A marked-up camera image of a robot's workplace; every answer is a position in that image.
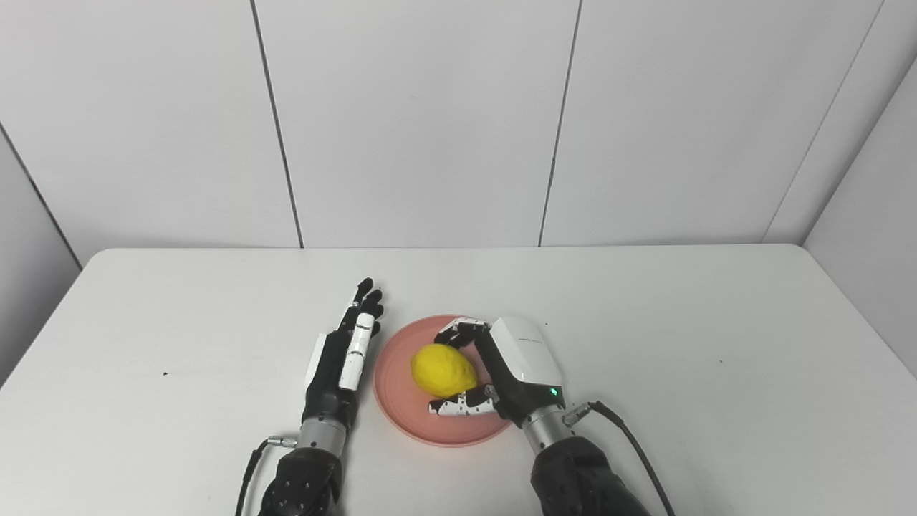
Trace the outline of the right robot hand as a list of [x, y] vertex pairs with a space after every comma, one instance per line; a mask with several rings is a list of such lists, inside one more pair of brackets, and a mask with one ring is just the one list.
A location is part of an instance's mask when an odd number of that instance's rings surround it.
[[540, 329], [525, 319], [501, 317], [490, 322], [456, 317], [436, 334], [435, 343], [457, 350], [474, 346], [490, 380], [430, 402], [430, 414], [498, 414], [525, 430], [547, 412], [565, 407], [559, 366]]

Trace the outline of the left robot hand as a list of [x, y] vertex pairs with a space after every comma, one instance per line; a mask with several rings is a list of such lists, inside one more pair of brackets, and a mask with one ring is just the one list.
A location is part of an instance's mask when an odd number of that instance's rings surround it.
[[380, 331], [383, 292], [366, 277], [336, 330], [317, 342], [305, 382], [302, 421], [333, 419], [352, 429], [358, 413], [357, 390], [369, 353], [369, 343]]

